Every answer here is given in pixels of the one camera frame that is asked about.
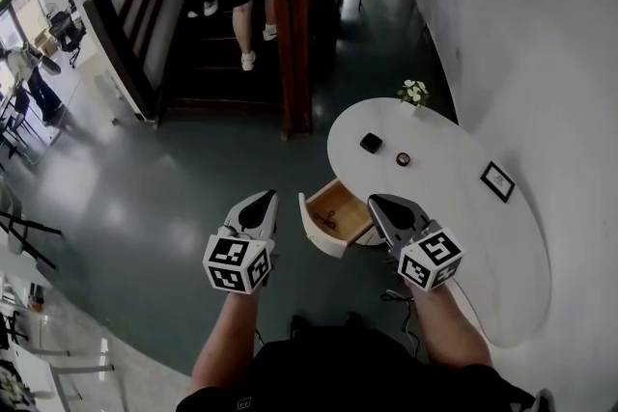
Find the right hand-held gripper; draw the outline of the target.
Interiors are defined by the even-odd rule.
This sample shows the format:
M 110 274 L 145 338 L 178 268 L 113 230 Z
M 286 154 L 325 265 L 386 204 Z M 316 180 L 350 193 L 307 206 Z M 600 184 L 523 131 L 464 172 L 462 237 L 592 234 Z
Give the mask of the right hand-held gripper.
M 453 232 L 436 220 L 416 240 L 403 246 L 404 225 L 425 225 L 429 221 L 418 203 L 392 194 L 372 194 L 367 207 L 380 238 L 391 252 L 399 252 L 397 274 L 404 281 L 422 290 L 433 290 L 455 276 L 464 248 Z

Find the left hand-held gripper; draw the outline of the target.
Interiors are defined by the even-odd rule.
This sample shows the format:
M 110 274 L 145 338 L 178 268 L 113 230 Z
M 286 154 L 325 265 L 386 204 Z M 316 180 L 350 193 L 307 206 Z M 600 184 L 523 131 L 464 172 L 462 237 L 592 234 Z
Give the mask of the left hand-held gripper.
M 256 193 L 234 205 L 224 221 L 233 229 L 210 236 L 203 266 L 214 289 L 252 294 L 272 270 L 279 196 Z M 252 236 L 246 232 L 260 232 Z

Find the white large drawer wooden inside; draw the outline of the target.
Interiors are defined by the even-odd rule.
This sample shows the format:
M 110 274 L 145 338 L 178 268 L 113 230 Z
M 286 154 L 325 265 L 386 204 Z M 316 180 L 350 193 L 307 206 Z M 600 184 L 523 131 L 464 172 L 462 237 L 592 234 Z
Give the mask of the white large drawer wooden inside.
M 341 259 L 352 245 L 368 239 L 374 227 L 365 203 L 334 179 L 311 197 L 298 194 L 301 221 L 307 238 L 323 253 Z M 326 216 L 335 211 L 336 230 L 331 230 L 313 218 L 318 212 Z

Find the person's left forearm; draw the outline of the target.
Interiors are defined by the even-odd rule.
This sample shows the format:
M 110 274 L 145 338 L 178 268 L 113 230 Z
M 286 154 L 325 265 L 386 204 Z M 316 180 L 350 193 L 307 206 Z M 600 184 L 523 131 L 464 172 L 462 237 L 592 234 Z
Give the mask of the person's left forearm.
M 242 381 L 253 361 L 261 290 L 230 292 L 193 367 L 189 392 L 232 388 Z

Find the person's right forearm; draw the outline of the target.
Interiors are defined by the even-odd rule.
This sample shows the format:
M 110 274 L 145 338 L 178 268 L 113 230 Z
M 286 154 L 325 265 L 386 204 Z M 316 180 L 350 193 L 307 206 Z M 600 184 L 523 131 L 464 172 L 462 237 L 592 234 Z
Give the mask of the person's right forearm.
M 459 308 L 450 289 L 441 285 L 424 291 L 405 281 L 424 333 L 430 359 L 452 370 L 469 366 L 493 367 L 489 348 Z

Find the white curved desk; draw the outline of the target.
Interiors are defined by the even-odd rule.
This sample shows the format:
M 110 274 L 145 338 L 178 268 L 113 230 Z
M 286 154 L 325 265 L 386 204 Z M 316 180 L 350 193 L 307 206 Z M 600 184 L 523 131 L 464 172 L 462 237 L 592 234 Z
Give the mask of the white curved desk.
M 480 180 L 491 161 L 462 127 L 422 107 L 403 116 L 400 100 L 357 102 L 330 128 L 327 153 L 335 176 L 358 199 L 387 193 L 418 203 L 465 250 L 454 277 L 488 340 L 499 347 L 533 338 L 548 313 L 548 252 L 534 214 L 516 186 L 503 203 Z M 376 153 L 359 143 L 382 139 Z M 396 163 L 399 152 L 410 157 Z

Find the person's left shoe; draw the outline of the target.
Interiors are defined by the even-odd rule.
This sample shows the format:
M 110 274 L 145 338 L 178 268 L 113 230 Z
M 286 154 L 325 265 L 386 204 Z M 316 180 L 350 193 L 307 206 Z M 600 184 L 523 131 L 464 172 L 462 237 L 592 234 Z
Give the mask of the person's left shoe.
M 307 318 L 300 315 L 293 315 L 290 321 L 290 339 L 292 340 L 301 333 L 311 330 L 312 328 L 313 325 Z

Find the white flowers in white pot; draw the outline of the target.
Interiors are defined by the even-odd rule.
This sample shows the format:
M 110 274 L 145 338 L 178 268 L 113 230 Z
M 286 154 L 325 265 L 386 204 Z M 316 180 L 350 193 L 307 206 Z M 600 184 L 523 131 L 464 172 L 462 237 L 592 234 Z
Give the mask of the white flowers in white pot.
M 408 79 L 398 90 L 397 97 L 400 100 L 401 114 L 411 117 L 418 109 L 427 105 L 430 93 L 424 82 Z

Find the dark wooden staircase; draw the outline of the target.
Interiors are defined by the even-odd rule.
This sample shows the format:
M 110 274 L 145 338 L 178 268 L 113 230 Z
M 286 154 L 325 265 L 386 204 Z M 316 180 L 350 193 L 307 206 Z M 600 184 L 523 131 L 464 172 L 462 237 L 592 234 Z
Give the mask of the dark wooden staircase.
M 264 0 L 254 0 L 254 68 L 241 67 L 232 9 L 187 16 L 185 0 L 86 0 L 87 16 L 140 119 L 209 109 L 279 113 L 285 135 L 312 130 L 309 80 L 323 0 L 274 0 L 278 36 L 265 41 Z

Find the person's black shirt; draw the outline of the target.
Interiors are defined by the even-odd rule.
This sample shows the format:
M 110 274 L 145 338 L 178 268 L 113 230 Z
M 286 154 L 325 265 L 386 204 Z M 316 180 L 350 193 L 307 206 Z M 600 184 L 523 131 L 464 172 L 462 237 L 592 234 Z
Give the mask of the person's black shirt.
M 525 412 L 534 397 L 496 370 L 424 364 L 378 330 L 316 327 L 267 343 L 231 388 L 176 412 Z

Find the white console table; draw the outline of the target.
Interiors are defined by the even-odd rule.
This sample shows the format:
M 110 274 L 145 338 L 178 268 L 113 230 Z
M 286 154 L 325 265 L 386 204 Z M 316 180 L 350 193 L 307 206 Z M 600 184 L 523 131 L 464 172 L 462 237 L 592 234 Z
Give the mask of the white console table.
M 107 106 L 109 112 L 109 121 L 116 125 L 120 119 L 120 104 L 122 103 L 122 94 L 118 90 L 113 78 L 107 69 L 97 71 L 94 76 L 94 84 L 100 94 L 100 97 Z

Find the white glass table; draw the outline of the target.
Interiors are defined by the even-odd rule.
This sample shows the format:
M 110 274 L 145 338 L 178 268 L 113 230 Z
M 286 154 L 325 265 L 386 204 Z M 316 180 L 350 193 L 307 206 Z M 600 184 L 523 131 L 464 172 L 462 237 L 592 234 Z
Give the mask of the white glass table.
M 60 291 L 0 272 L 0 316 L 40 412 L 129 412 L 114 337 Z

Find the black office chair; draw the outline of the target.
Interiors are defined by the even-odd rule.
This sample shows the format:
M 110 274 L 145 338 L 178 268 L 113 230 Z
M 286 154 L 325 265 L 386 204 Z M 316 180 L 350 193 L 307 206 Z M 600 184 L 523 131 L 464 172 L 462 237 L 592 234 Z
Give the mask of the black office chair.
M 64 52 L 70 54 L 69 65 L 75 69 L 86 27 L 83 24 L 77 25 L 66 11 L 54 14 L 49 22 L 49 34 L 60 43 Z

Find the black picture frame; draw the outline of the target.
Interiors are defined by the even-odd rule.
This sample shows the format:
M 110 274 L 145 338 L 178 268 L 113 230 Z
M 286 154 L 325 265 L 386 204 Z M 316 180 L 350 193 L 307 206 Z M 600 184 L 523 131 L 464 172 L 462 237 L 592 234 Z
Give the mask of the black picture frame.
M 493 161 L 482 173 L 480 180 L 503 202 L 507 203 L 515 190 L 515 183 Z

